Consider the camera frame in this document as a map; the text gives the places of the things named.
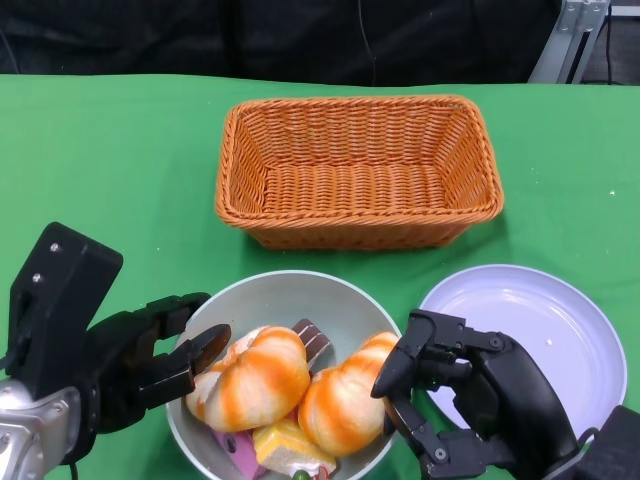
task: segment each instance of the wicker basket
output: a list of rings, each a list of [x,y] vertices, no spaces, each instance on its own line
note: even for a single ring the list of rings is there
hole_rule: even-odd
[[[216,211],[268,248],[441,246],[503,204],[464,98],[254,101],[226,120]]]

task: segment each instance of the grey bowl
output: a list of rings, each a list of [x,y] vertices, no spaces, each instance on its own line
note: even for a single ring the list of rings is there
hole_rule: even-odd
[[[309,318],[333,343],[314,365],[318,371],[344,361],[370,335],[400,331],[389,314],[359,288],[322,273],[285,270],[250,277],[227,287],[189,320],[176,346],[217,323],[231,325],[231,342],[262,325],[292,327]],[[213,480],[244,480],[209,429],[193,418],[182,400],[167,404],[167,417],[178,445],[198,470]],[[378,438],[366,449],[339,459],[332,480],[357,480],[373,469],[391,448]],[[264,480],[286,477],[269,473]]]

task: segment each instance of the black curtain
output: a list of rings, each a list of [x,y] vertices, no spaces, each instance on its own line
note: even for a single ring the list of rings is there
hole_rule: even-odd
[[[0,0],[22,73],[526,82],[560,0]],[[13,70],[0,42],[0,72]]]

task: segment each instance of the bowl rim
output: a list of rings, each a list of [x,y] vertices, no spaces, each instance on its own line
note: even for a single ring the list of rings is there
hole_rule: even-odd
[[[191,323],[191,321],[202,310],[204,310],[210,303],[215,301],[218,297],[221,297],[222,295],[227,293],[229,290],[231,290],[233,288],[236,288],[236,287],[239,287],[240,285],[243,285],[245,283],[249,283],[249,282],[252,282],[254,280],[258,280],[258,279],[264,278],[264,277],[271,277],[271,276],[276,276],[276,275],[290,275],[290,274],[310,275],[310,276],[314,276],[314,277],[326,278],[328,280],[333,280],[334,282],[340,283],[340,284],[344,285],[345,287],[349,287],[350,289],[354,290],[356,293],[359,293],[360,295],[362,295],[369,302],[371,302],[380,311],[380,313],[382,313],[382,315],[387,319],[387,321],[389,322],[389,325],[391,325],[391,328],[393,328],[394,333],[398,337],[400,337],[402,335],[402,333],[400,332],[400,329],[398,328],[396,323],[393,321],[391,316],[387,313],[387,311],[384,308],[382,308],[382,305],[380,305],[367,292],[365,292],[364,290],[356,287],[352,283],[347,282],[346,280],[342,280],[341,278],[335,277],[333,275],[328,275],[326,273],[314,272],[312,270],[274,270],[274,271],[271,271],[271,272],[260,273],[258,275],[253,275],[251,277],[247,277],[247,278],[244,278],[242,280],[239,280],[239,281],[237,281],[237,282],[235,282],[235,283],[223,288],[218,293],[213,295],[209,300],[207,300],[205,303],[203,303],[202,306],[198,310],[196,310],[195,313],[191,316],[191,318],[187,321],[186,327],[188,327],[189,324]],[[165,406],[166,414],[167,414],[167,420],[169,422],[169,428],[171,429],[171,433],[173,434],[173,438],[176,441],[176,443],[178,444],[178,446],[180,447],[180,450],[182,450],[182,453],[184,453],[184,455],[189,459],[191,464],[194,465],[200,471],[200,473],[202,473],[205,477],[207,477],[207,478],[209,478],[211,480],[224,480],[224,479],[218,477],[217,475],[215,475],[212,471],[210,471],[202,463],[200,463],[200,461],[191,453],[191,450],[189,450],[187,445],[184,443],[184,441],[182,440],[182,436],[180,435],[180,433],[178,432],[178,428],[176,427],[175,420],[173,418],[173,413],[171,412],[171,408],[170,408],[171,403],[173,403],[173,402],[169,402]],[[360,470],[355,475],[349,477],[347,480],[359,480],[359,479],[363,478],[365,475],[367,475],[371,470],[373,470],[376,467],[376,465],[378,465],[378,463],[380,463],[380,461],[385,457],[385,455],[387,455],[387,453],[389,453],[389,450],[391,450],[391,447],[393,446],[393,444],[395,442],[395,439],[396,439],[396,435],[394,434],[391,438],[389,438],[389,441],[382,448],[382,450],[380,450],[378,455],[376,455],[375,458],[373,460],[371,460],[371,462],[369,462],[367,465],[365,465],[365,467],[362,470]]]

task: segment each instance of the orange striped bread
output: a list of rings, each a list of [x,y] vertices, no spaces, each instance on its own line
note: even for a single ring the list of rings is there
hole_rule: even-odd
[[[195,383],[185,397],[187,408],[214,430],[272,424],[291,412],[309,387],[304,344],[291,329],[258,328],[231,345]]]
[[[313,443],[342,457],[382,432],[384,404],[371,398],[371,389],[397,341],[393,333],[378,333],[344,363],[313,377],[298,410],[300,428]]]

